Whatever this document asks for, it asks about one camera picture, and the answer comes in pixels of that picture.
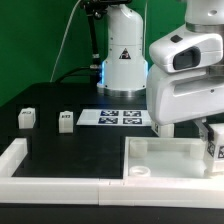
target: white block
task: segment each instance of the white block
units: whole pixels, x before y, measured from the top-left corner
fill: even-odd
[[[154,121],[151,121],[152,130],[161,138],[173,138],[174,137],[174,124],[167,124],[160,126]]]
[[[59,116],[59,133],[73,133],[73,112],[61,112]]]
[[[19,116],[19,129],[33,128],[36,121],[35,108],[22,109]]]

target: black cable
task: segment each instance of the black cable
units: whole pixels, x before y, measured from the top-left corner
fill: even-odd
[[[79,68],[75,68],[67,73],[65,73],[63,76],[61,76],[60,78],[58,78],[55,83],[60,83],[62,80],[64,80],[67,77],[72,77],[72,76],[89,76],[90,74],[86,75],[86,74],[76,74],[76,72],[79,71],[84,71],[84,70],[90,70],[90,67],[79,67]]]

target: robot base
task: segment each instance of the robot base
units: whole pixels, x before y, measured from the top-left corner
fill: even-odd
[[[130,90],[130,91],[112,90],[112,89],[105,88],[105,86],[102,85],[101,83],[97,84],[97,91],[100,94],[113,96],[113,97],[137,97],[137,96],[146,95],[145,88],[139,89],[139,90]]]

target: warning label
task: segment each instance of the warning label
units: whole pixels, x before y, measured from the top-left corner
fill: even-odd
[[[131,59],[130,54],[128,53],[127,48],[124,49],[119,59]]]

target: black table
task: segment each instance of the black table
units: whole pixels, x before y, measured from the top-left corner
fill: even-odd
[[[34,107],[31,130],[18,128],[22,108]],[[16,137],[28,139],[28,155],[14,177],[121,179],[125,136],[155,137],[150,127],[75,126],[58,132],[59,113],[74,112],[76,124],[83,109],[145,110],[145,97],[114,98],[96,93],[88,84],[35,84],[0,108],[0,154]],[[223,115],[209,118],[224,122]],[[198,137],[192,122],[176,125],[175,137]],[[4,223],[223,223],[224,211],[159,207],[100,207],[77,205],[1,204]]]

